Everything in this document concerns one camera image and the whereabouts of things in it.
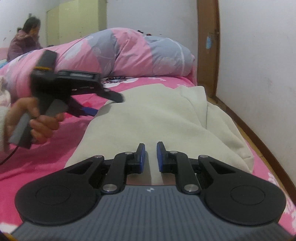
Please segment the person left hand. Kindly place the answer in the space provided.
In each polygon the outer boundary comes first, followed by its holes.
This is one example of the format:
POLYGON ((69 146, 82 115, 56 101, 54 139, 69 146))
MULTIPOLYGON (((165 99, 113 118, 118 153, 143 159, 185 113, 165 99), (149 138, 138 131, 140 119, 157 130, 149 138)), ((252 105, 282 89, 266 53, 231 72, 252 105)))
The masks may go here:
POLYGON ((30 121, 30 127, 32 128, 31 135, 33 137, 33 143, 35 144, 46 143, 47 140, 52 137, 53 132, 59 129, 60 122, 65 118, 64 113, 59 113, 55 117, 41 115, 36 98, 20 98, 12 105, 6 114, 4 124, 6 140, 11 137, 24 113, 29 113, 33 117, 30 121))

